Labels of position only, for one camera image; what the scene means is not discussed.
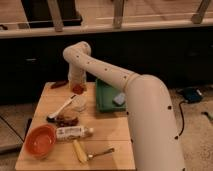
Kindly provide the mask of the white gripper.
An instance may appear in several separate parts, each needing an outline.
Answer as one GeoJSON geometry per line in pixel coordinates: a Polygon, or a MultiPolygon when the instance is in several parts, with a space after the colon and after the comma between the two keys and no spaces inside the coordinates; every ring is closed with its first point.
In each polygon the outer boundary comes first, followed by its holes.
{"type": "Polygon", "coordinates": [[[73,88],[77,84],[85,88],[86,87],[86,71],[77,67],[74,64],[70,64],[69,72],[68,72],[68,80],[69,80],[69,85],[71,88],[73,88]]]}

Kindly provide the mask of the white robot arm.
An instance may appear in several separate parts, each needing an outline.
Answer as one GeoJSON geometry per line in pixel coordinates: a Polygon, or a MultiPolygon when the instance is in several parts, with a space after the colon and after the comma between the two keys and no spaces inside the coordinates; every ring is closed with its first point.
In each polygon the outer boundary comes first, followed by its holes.
{"type": "Polygon", "coordinates": [[[159,78],[97,60],[84,41],[65,48],[63,57],[125,93],[137,171],[186,171],[170,94],[159,78]]]}

